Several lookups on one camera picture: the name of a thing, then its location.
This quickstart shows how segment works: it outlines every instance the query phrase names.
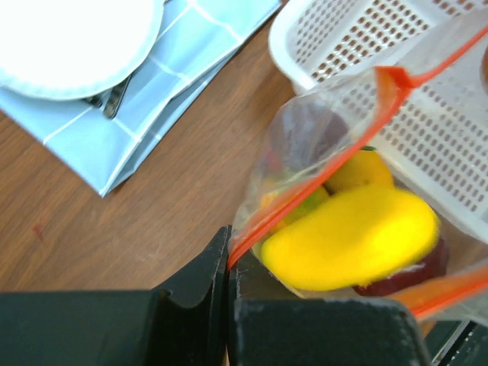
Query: wooden surface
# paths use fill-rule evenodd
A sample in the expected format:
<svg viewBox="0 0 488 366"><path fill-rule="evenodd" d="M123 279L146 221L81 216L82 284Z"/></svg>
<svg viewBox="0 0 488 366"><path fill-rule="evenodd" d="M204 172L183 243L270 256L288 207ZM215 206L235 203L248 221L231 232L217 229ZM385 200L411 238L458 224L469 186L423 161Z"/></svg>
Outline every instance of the wooden surface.
<svg viewBox="0 0 488 366"><path fill-rule="evenodd" d="M293 95L268 31L104 199L0 114L0 291L149 288L232 223L263 133Z"/></svg>

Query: white basket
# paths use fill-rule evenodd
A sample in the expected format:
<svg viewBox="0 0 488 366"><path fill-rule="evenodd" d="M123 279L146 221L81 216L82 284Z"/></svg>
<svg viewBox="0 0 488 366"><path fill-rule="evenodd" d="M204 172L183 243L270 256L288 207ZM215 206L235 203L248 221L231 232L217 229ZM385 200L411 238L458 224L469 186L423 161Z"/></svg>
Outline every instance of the white basket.
<svg viewBox="0 0 488 366"><path fill-rule="evenodd" d="M290 0L274 20L269 48L301 94L452 16L487 5L488 0ZM462 72L472 64L456 67ZM452 72L442 77L449 87L464 86ZM459 114L439 97L445 84L422 88L372 144L411 189L463 231L488 242L488 107L479 106L473 117ZM363 105L375 99L367 93L356 97ZM432 103L439 120L429 119L429 107L422 109Z"/></svg>

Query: plate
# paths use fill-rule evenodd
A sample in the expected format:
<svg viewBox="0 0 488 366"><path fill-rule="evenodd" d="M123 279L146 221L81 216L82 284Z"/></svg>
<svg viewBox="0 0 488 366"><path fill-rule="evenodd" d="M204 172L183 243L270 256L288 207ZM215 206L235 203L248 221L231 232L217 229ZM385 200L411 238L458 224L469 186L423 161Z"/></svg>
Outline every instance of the plate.
<svg viewBox="0 0 488 366"><path fill-rule="evenodd" d="M144 61L162 13L157 0L0 2L0 85L50 100L96 95Z"/></svg>

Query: folded cloth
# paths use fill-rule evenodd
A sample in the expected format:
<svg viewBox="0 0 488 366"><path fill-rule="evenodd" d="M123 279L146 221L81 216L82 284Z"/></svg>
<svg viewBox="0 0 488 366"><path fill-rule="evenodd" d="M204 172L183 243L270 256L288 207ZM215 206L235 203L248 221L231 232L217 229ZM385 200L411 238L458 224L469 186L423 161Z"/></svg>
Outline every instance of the folded cloth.
<svg viewBox="0 0 488 366"><path fill-rule="evenodd" d="M168 2L157 41L113 120L83 101L43 101L2 87L0 108L103 197L136 171L279 5L279 0Z"/></svg>

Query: yellow mango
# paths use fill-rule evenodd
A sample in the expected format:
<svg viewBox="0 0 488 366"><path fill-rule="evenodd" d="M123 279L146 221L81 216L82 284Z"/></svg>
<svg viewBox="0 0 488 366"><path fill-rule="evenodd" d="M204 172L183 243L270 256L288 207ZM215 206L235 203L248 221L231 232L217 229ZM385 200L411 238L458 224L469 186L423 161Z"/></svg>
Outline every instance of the yellow mango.
<svg viewBox="0 0 488 366"><path fill-rule="evenodd" d="M409 191L366 185L332 196L269 237L260 257L288 286L328 291L370 284L432 251L439 220Z"/></svg>
<svg viewBox="0 0 488 366"><path fill-rule="evenodd" d="M331 193L338 193L362 185L393 187L393 176L373 147L358 150L324 184Z"/></svg>
<svg viewBox="0 0 488 366"><path fill-rule="evenodd" d="M261 206L262 208L267 207L273 200L274 196L265 195L262 198ZM315 210L319 205L324 203L329 199L329 194L324 187L317 188L310 196L305 198L293 211L291 211L282 221L276 224L270 233L276 233L277 231L285 228L286 226L294 223L301 217L309 214Z"/></svg>

